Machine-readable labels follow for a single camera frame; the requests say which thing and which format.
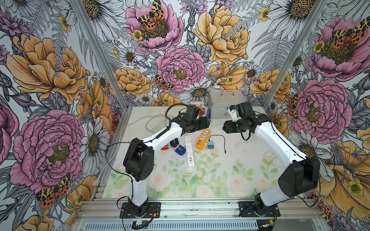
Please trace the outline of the orange power strip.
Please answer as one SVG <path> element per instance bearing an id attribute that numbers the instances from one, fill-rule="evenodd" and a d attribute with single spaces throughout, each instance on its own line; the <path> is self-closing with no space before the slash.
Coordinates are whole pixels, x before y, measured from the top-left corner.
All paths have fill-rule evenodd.
<path id="1" fill-rule="evenodd" d="M 209 139 L 211 135 L 211 130 L 209 129 L 205 129 L 203 131 L 203 133 L 201 134 L 200 138 L 198 139 L 198 141 L 196 142 L 196 145 L 195 147 L 198 149 L 198 150 L 203 150 L 203 148 L 205 147 L 205 145 L 207 144 L 207 141 Z"/>

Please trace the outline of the white power strip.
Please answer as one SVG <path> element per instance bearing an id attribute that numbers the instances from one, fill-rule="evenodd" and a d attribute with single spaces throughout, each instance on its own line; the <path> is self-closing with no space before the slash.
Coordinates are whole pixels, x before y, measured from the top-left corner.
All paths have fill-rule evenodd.
<path id="1" fill-rule="evenodd" d="M 193 154 L 193 149 L 192 149 L 191 137 L 189 135 L 186 135 L 184 139 L 185 139 L 188 166 L 194 167 L 195 160 L 194 160 L 194 154 Z"/>

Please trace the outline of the blue device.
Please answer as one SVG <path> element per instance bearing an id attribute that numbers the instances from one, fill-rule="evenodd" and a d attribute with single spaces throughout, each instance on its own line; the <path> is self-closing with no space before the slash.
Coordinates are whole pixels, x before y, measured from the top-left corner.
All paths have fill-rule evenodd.
<path id="1" fill-rule="evenodd" d="M 186 148 L 183 147 L 182 145 L 177 145 L 175 148 L 175 152 L 180 155 L 180 156 L 183 156 L 185 153 L 186 153 Z"/>

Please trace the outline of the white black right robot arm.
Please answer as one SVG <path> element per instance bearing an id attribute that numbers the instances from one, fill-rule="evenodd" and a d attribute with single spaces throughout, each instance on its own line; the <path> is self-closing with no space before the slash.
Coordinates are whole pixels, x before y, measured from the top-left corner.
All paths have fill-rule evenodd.
<path id="1" fill-rule="evenodd" d="M 256 214 L 262 216 L 280 202 L 321 187 L 319 159 L 308 157 L 294 147 L 266 114 L 255 112 L 249 102 L 231 105 L 228 113 L 231 120 L 223 125 L 225 133 L 243 134 L 247 131 L 255 134 L 268 145 L 284 168 L 276 185 L 255 196 L 252 207 Z"/>

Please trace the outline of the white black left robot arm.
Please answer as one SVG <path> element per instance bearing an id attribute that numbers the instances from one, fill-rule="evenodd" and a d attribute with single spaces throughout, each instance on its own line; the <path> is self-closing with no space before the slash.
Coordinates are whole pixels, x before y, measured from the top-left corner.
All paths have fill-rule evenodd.
<path id="1" fill-rule="evenodd" d="M 201 109 L 195 105 L 183 103 L 167 108 L 164 116 L 169 124 L 154 135 L 130 142 L 123 161 L 126 173 L 132 177 L 132 199 L 128 202 L 128 211 L 136 217 L 142 217 L 148 210 L 146 179 L 153 171 L 155 153 L 171 141 L 186 133 L 207 129 L 210 121 L 199 116 Z"/>

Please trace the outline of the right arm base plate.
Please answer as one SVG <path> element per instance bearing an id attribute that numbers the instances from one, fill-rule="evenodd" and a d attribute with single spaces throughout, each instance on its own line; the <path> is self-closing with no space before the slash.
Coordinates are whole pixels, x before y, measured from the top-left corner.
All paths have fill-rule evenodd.
<path id="1" fill-rule="evenodd" d="M 253 218 L 253 217 L 280 217 L 280 210 L 277 205 L 266 207 L 264 204 L 253 201 L 238 202 L 239 214 L 238 217 Z"/>

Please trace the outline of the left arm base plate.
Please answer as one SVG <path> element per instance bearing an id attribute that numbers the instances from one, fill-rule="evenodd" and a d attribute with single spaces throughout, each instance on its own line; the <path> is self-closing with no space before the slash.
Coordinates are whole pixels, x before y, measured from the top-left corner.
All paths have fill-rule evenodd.
<path id="1" fill-rule="evenodd" d="M 144 202 L 139 207 L 132 202 L 126 202 L 121 207 L 119 218 L 159 218 L 160 213 L 160 202 Z"/>

